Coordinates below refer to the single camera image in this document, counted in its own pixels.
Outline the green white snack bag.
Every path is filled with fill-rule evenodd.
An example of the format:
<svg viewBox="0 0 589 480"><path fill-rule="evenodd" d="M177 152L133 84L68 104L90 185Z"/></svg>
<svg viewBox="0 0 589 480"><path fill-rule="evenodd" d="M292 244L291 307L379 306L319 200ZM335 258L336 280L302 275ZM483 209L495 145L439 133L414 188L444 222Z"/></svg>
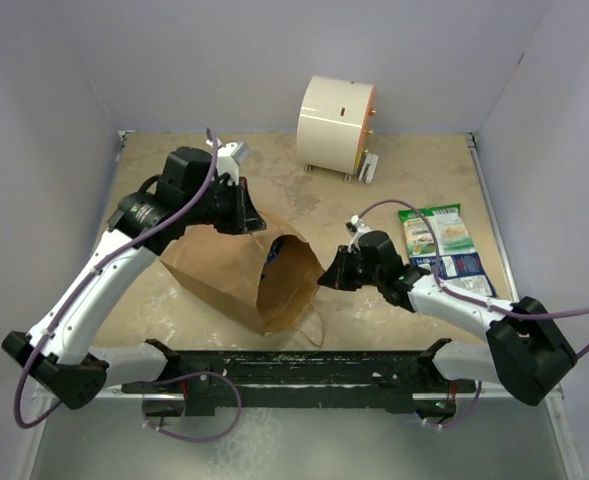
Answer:
<svg viewBox="0 0 589 480"><path fill-rule="evenodd" d="M421 209L426 223L413 210L399 210L404 238L410 258L433 256L435 245L441 255L475 253L476 248L461 217L461 204L427 207Z"/></svg>

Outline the blue snack bag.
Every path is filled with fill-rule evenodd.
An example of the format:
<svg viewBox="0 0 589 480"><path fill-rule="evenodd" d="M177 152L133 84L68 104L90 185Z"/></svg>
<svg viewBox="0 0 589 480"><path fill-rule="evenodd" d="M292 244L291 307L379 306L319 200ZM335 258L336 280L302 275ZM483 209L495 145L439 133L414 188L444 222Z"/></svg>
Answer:
<svg viewBox="0 0 589 480"><path fill-rule="evenodd" d="M485 272L478 253L441 256L439 277L448 286L456 286L478 295L496 297L496 290Z"/></svg>

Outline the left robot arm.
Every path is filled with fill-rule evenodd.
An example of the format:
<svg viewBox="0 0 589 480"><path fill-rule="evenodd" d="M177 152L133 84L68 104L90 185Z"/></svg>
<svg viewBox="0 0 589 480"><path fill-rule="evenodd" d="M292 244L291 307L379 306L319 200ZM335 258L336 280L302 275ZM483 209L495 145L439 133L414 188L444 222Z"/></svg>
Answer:
<svg viewBox="0 0 589 480"><path fill-rule="evenodd" d="M172 151L161 174L122 198L96 250L63 297L27 332L10 332L2 348L71 410L103 388L147 382L158 392L176 387L175 353L158 341L99 349L92 342L133 281L185 230L211 225L243 235L265 229L239 173L249 155L243 142L205 151Z"/></svg>

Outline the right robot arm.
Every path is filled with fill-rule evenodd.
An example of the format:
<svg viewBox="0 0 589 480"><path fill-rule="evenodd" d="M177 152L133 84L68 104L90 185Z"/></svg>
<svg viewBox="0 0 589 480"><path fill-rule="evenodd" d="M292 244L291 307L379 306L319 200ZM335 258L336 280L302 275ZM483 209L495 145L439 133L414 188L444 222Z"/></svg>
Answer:
<svg viewBox="0 0 589 480"><path fill-rule="evenodd" d="M338 247L318 283L340 291L372 286L391 305L441 319L483 340L449 341L419 366L420 383L441 391L453 380L502 385L515 399L538 405L577 364L556 323L536 316L540 302L511 303L438 283L424 268L406 264L388 234L369 231Z"/></svg>

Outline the brown paper bag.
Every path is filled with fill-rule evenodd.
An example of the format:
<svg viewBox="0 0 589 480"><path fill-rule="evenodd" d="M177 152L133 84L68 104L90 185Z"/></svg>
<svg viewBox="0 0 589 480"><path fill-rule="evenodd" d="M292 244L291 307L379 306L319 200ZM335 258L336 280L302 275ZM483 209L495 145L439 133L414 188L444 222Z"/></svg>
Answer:
<svg viewBox="0 0 589 480"><path fill-rule="evenodd" d="M261 209L262 231L223 235L193 226L160 256L187 291L250 330L271 335L295 330L315 309L318 278L325 272L307 239L288 222ZM278 257L265 266L272 242L282 237Z"/></svg>

